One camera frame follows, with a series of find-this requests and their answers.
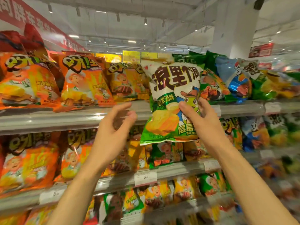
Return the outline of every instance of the price tag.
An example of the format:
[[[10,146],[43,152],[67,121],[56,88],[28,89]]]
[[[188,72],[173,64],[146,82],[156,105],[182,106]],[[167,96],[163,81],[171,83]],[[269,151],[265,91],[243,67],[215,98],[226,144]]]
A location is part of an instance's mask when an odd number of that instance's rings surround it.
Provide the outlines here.
[[[265,104],[266,114],[278,114],[281,111],[281,105],[279,102],[267,102]]]
[[[288,189],[291,189],[293,188],[293,186],[291,185],[291,183],[289,183],[288,181],[279,181],[279,186],[282,190],[288,190]]]
[[[221,108],[220,108],[220,105],[213,105],[212,107],[214,108],[214,110],[217,113],[218,117],[221,117]]]
[[[64,191],[65,189],[49,190],[49,191],[42,192],[40,194],[39,202],[41,205],[52,203],[52,202],[58,202],[62,194],[64,193]]]
[[[274,152],[272,150],[261,150],[260,156],[262,159],[275,158]]]
[[[139,173],[134,175],[134,185],[141,186],[149,183],[157,182],[156,171],[148,171],[144,173]]]
[[[205,167],[205,172],[207,173],[221,169],[221,166],[217,160],[206,160],[203,162],[203,164]]]

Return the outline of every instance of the ceiling light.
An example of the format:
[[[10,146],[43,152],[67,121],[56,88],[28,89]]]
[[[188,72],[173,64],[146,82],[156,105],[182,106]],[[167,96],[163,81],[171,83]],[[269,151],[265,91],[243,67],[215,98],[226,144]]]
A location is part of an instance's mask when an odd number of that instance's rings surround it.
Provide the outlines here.
[[[49,10],[50,13],[53,13],[52,6],[50,4],[48,5],[48,10]]]
[[[79,10],[78,7],[76,8],[76,12],[77,12],[77,16],[81,16],[81,15],[80,15],[80,10]]]

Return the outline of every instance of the ceiling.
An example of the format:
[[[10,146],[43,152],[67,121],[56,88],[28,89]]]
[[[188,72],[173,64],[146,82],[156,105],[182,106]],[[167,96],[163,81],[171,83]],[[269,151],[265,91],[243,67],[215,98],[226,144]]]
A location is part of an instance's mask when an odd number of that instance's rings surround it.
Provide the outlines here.
[[[97,53],[144,49],[161,52],[164,47],[172,53],[187,52],[188,47],[204,52],[212,43],[218,4],[218,0],[23,1],[66,34],[79,35],[77,42]],[[48,11],[49,3],[53,14]],[[289,57],[300,51],[299,9],[300,0],[265,0],[253,46],[272,40],[273,56]]]

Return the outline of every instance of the hand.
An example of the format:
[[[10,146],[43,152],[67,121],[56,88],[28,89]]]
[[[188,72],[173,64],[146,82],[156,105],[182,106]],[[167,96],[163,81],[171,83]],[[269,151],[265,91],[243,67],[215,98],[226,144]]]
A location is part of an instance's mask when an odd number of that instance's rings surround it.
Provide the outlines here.
[[[180,110],[193,122],[197,135],[204,143],[208,153],[217,159],[217,151],[227,146],[231,149],[232,144],[225,136],[220,120],[212,106],[201,97],[198,106],[201,116],[185,102],[179,103]]]
[[[100,122],[93,147],[88,156],[89,162],[95,165],[97,169],[102,168],[97,167],[101,164],[99,160],[102,161],[102,165],[106,163],[105,167],[107,167],[124,149],[128,133],[137,119],[137,114],[135,111],[128,111],[127,117],[117,131],[114,129],[113,123],[118,113],[129,107],[131,107],[131,102],[114,106]]]

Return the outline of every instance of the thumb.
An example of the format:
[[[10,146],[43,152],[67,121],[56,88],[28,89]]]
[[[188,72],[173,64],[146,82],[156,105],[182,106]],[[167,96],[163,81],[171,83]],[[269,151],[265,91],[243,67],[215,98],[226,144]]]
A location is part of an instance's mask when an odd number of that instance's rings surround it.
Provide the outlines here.
[[[117,131],[118,134],[124,134],[125,137],[127,137],[131,127],[137,120],[137,114],[134,111],[128,112],[127,115],[128,116],[124,119],[123,124]]]
[[[190,105],[186,104],[186,102],[180,101],[179,109],[192,121],[194,126],[195,124],[199,123],[202,119],[202,117],[200,117],[200,115],[197,114],[196,111]]]

